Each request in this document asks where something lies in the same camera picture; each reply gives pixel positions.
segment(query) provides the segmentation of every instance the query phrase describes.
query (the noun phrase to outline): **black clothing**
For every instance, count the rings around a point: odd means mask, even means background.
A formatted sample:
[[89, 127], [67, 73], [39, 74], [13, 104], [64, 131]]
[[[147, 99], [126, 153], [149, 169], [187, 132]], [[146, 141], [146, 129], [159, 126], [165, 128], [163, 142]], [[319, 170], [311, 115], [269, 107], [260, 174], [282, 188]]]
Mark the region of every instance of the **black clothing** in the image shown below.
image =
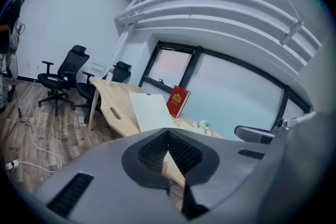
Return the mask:
[[[10, 32], [13, 32], [16, 20], [20, 15], [21, 0], [14, 0], [8, 3], [0, 17], [0, 26], [8, 25]], [[0, 33], [0, 54], [6, 54], [9, 50], [9, 32]]]

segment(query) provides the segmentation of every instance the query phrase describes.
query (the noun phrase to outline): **wooden floor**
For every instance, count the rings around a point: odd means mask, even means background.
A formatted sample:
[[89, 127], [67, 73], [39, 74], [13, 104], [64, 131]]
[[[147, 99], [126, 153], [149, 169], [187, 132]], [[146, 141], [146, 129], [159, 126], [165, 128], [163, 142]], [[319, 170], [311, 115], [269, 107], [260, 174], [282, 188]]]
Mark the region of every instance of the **wooden floor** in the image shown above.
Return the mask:
[[[22, 113], [22, 120], [33, 123], [32, 136], [35, 143], [62, 159], [63, 165], [71, 162], [80, 154], [101, 143], [121, 138], [109, 128], [103, 115], [95, 113], [93, 131], [89, 132], [83, 123], [87, 109], [76, 108], [73, 111], [68, 103], [59, 101], [58, 116], [54, 116], [54, 103], [45, 102], [42, 107], [37, 106], [37, 100], [47, 97], [48, 89], [41, 84], [35, 84], [29, 95], [33, 83], [19, 80], [7, 80], [16, 84], [16, 92]], [[68, 91], [70, 99], [75, 104], [85, 103], [76, 91]], [[6, 111], [0, 114], [0, 139], [10, 132], [19, 120], [16, 100], [6, 104]], [[37, 149], [30, 138], [29, 127], [17, 124], [6, 143], [3, 144], [2, 153], [5, 163], [15, 159], [42, 166], [45, 169], [56, 171], [60, 167], [60, 160], [53, 154]], [[11, 172], [11, 178], [21, 189], [33, 194], [34, 191], [51, 176], [52, 173], [38, 167], [21, 164], [18, 169]], [[171, 187], [171, 200], [178, 209], [182, 206], [183, 189], [176, 183]]]

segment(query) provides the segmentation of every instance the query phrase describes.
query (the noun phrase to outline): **chair base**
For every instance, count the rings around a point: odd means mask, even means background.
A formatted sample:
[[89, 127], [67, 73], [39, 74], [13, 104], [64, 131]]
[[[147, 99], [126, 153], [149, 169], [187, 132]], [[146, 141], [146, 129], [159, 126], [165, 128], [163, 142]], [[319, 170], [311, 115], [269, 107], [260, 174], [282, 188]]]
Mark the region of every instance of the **chair base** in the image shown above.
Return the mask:
[[[73, 105], [71, 105], [71, 107], [72, 107], [73, 110], [75, 110], [76, 108], [88, 108], [89, 109], [88, 114], [85, 116], [85, 119], [84, 119], [84, 124], [88, 124], [90, 114], [91, 114], [92, 101], [87, 100], [86, 104], [73, 104]], [[100, 103], [97, 103], [96, 111], [98, 111], [99, 113], [102, 114], [102, 112], [100, 110]]]
[[60, 93], [58, 93], [58, 90], [51, 90], [51, 91], [48, 92], [48, 96], [49, 97], [47, 97], [47, 98], [39, 100], [38, 101], [38, 106], [41, 107], [42, 103], [54, 100], [55, 101], [55, 116], [58, 116], [58, 105], [57, 105], [58, 100], [70, 103], [71, 104], [71, 108], [73, 110], [76, 109], [75, 107], [73, 107], [74, 102], [72, 102], [72, 101], [70, 101], [70, 100], [67, 99], [69, 97], [69, 95], [67, 93], [65, 93], [64, 91], [63, 91], [63, 93], [60, 94]]

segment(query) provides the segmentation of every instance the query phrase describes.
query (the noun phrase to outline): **window frame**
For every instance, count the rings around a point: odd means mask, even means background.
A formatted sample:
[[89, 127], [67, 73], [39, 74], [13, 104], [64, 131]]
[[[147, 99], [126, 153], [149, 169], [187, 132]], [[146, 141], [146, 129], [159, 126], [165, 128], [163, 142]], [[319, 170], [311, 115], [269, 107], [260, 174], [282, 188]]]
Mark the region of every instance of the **window frame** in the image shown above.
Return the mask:
[[279, 109], [277, 116], [274, 120], [274, 123], [271, 127], [271, 131], [275, 128], [276, 124], [280, 119], [282, 119], [283, 114], [285, 112], [286, 106], [287, 106], [287, 101], [290, 99], [294, 104], [296, 104], [304, 113], [309, 113], [310, 112], [310, 105], [307, 104], [297, 93], [295, 93], [288, 85], [282, 83], [280, 80], [276, 79], [269, 73], [261, 70], [260, 68], [251, 65], [250, 63], [247, 63], [243, 60], [237, 59], [233, 56], [229, 56], [226, 54], [223, 54], [221, 52], [209, 50], [209, 49], [204, 49], [201, 46], [190, 46], [190, 45], [184, 45], [184, 44], [177, 44], [177, 43], [171, 43], [171, 42], [164, 42], [164, 41], [158, 41], [152, 55], [147, 63], [147, 66], [142, 74], [142, 77], [139, 82], [139, 87], [143, 85], [144, 82], [147, 82], [155, 87], [158, 87], [159, 89], [171, 94], [173, 91], [173, 88], [171, 88], [168, 85], [165, 85], [164, 83], [158, 82], [152, 78], [150, 78], [148, 75], [153, 67], [153, 64], [155, 62], [156, 57], [158, 56], [158, 53], [160, 50], [172, 50], [172, 51], [178, 51], [178, 52], [184, 52], [187, 54], [191, 54], [191, 58], [189, 60], [189, 63], [184, 71], [184, 74], [181, 78], [180, 84], [178, 85], [179, 87], [186, 88], [193, 73], [196, 68], [196, 65], [198, 63], [198, 60], [201, 56], [201, 54], [206, 54], [210, 56], [214, 56], [216, 58], [223, 59], [225, 61], [229, 61], [231, 63], [234, 63], [238, 66], [241, 66], [243, 68], [246, 68], [263, 78], [267, 79], [268, 81], [274, 83], [276, 86], [279, 88], [283, 89], [283, 94], [282, 98], [279, 103]]

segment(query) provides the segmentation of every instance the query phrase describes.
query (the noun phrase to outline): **gray device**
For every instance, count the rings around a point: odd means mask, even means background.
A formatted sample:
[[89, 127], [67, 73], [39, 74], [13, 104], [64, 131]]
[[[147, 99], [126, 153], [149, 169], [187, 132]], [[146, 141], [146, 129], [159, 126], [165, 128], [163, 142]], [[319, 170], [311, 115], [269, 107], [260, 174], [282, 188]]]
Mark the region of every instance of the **gray device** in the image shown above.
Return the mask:
[[[47, 222], [52, 216], [53, 223], [286, 221], [331, 164], [334, 119], [335, 113], [317, 113], [276, 133], [270, 144], [181, 129], [110, 141], [51, 176], [35, 193], [31, 209]], [[182, 213], [170, 202], [169, 181], [161, 176], [167, 151], [185, 177]]]

